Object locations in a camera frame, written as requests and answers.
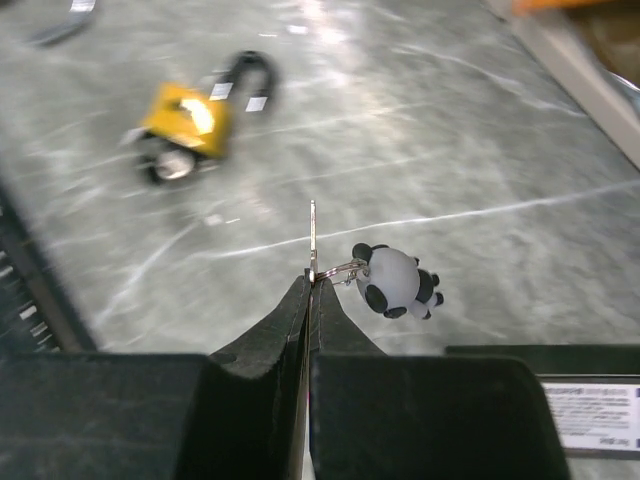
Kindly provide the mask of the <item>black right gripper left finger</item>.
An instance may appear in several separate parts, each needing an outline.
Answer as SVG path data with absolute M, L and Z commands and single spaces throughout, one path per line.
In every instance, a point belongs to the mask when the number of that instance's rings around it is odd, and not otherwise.
M 208 356 L 180 448 L 177 479 L 298 479 L 306 428 L 311 283 Z

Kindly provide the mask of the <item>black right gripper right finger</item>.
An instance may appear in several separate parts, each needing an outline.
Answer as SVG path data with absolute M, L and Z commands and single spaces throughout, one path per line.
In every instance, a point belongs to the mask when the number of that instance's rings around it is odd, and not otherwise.
M 312 291 L 310 452 L 319 479 L 566 479 L 544 390 L 520 360 L 388 355 Z

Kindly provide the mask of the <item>key with panda keychain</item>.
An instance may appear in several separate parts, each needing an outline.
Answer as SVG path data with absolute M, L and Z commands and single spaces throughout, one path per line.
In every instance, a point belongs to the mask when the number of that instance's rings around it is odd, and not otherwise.
M 317 283 L 344 273 L 344 285 L 357 285 L 368 307 L 387 319 L 411 313 L 428 320 L 432 311 L 444 304 L 438 290 L 440 277 L 420 267 L 420 259 L 386 244 L 357 243 L 351 260 L 324 272 L 318 270 L 316 202 L 310 202 L 310 272 L 309 280 Z

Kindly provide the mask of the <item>beige three-tier shelf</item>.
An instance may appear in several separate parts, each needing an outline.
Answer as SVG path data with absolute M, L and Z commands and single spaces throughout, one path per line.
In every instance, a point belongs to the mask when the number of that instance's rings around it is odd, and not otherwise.
M 516 38 L 569 93 L 612 142 L 639 164 L 639 89 L 599 64 L 558 10 L 518 17 L 509 1 L 488 1 Z

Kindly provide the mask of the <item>large brass padlock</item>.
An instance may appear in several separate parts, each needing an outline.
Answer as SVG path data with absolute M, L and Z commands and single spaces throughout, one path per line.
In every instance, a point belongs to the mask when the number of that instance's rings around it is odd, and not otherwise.
M 21 43 L 34 48 L 47 48 L 76 36 L 92 24 L 99 11 L 98 4 L 97 0 L 71 1 L 60 21 L 30 33 L 21 39 Z

